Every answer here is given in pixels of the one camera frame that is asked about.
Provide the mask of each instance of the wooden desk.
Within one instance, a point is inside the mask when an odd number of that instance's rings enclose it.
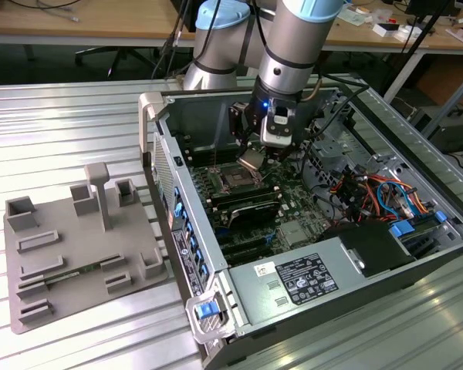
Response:
[[[33,0],[19,0],[34,4]],[[59,3],[62,0],[51,0]],[[399,23],[408,15],[376,0],[367,8],[389,8]],[[177,12],[170,0],[82,0],[73,5],[80,22],[27,9],[6,0],[0,2],[0,43],[23,45],[116,45],[162,46],[170,34]],[[385,99],[391,101],[425,54],[463,54],[463,43],[450,36],[443,25],[428,36],[404,67]],[[184,31],[179,46],[192,47],[194,34]],[[359,27],[336,19],[324,50],[345,52],[400,52],[403,43],[380,37],[372,27]]]
[[[18,2],[35,4],[33,0]],[[52,5],[65,2],[50,1]],[[177,18],[169,0],[82,0],[72,7],[80,22],[1,0],[0,35],[164,40]],[[182,38],[193,39],[194,35],[185,29]]]

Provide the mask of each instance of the sticker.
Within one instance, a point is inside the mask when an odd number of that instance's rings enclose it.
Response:
[[[188,253],[187,242],[185,241],[184,233],[181,231],[174,231],[171,233],[177,247],[178,254],[180,255],[180,261],[184,268],[185,277],[187,278],[188,285],[191,287],[192,295],[201,295],[204,291],[199,275],[195,270],[195,264],[193,262],[192,254]]]
[[[275,263],[273,261],[266,264],[257,264],[254,266],[255,273],[257,276],[261,277],[267,274],[272,274],[275,272]]]
[[[333,276],[317,253],[279,264],[276,271],[292,302],[297,305],[338,290]]]

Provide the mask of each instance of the blue connector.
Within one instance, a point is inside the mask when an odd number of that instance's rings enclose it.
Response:
[[[199,320],[204,320],[205,318],[210,318],[211,316],[215,316],[220,313],[218,304],[215,301],[197,306],[196,312],[198,313]]]
[[[446,216],[442,210],[438,210],[435,213],[435,218],[437,218],[438,221],[442,224],[443,222],[445,222],[448,219],[448,216]]]
[[[192,236],[191,237],[191,251],[192,251],[192,253],[195,253],[196,249],[198,249],[198,246],[199,246],[198,241],[195,240],[194,236]]]
[[[405,234],[413,233],[415,231],[414,227],[410,225],[410,223],[407,220],[403,221],[398,221],[393,224],[391,229],[389,231],[395,236],[395,237],[401,237]]]
[[[209,276],[208,266],[206,264],[202,264],[201,266],[201,276],[206,280]]]
[[[182,204],[182,202],[177,203],[177,205],[175,206],[175,210],[173,211],[173,215],[175,217],[180,217],[182,215],[183,209],[184,205]]]
[[[196,252],[195,252],[195,264],[197,266],[199,266],[199,264],[201,264],[201,262],[204,260],[204,258],[202,257],[202,252],[200,249],[198,249]]]

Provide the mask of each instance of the motherboard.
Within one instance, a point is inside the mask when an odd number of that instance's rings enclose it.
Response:
[[[290,163],[262,172],[234,162],[189,170],[231,266],[314,243],[331,225]]]

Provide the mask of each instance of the table leg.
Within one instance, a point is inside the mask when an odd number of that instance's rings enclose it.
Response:
[[[396,94],[398,94],[398,91],[400,91],[401,87],[403,87],[403,84],[407,81],[408,77],[410,77],[411,73],[415,70],[415,67],[417,67],[423,56],[424,53],[422,52],[416,52],[411,56],[410,60],[408,60],[407,64],[401,70],[400,74],[393,81],[390,88],[386,91],[384,100],[386,100],[388,103],[391,103]]]
[[[25,57],[28,59],[29,62],[35,60],[34,50],[32,49],[32,45],[23,45]]]
[[[438,128],[440,121],[445,118],[449,112],[451,112],[451,109],[453,109],[456,104],[459,103],[462,97],[463,83],[456,89],[451,98],[449,98],[448,101],[442,106],[436,117],[434,117],[433,120],[430,121],[429,124],[426,125],[426,127],[422,130],[422,135],[424,135],[424,137],[429,137],[434,132],[434,130]]]

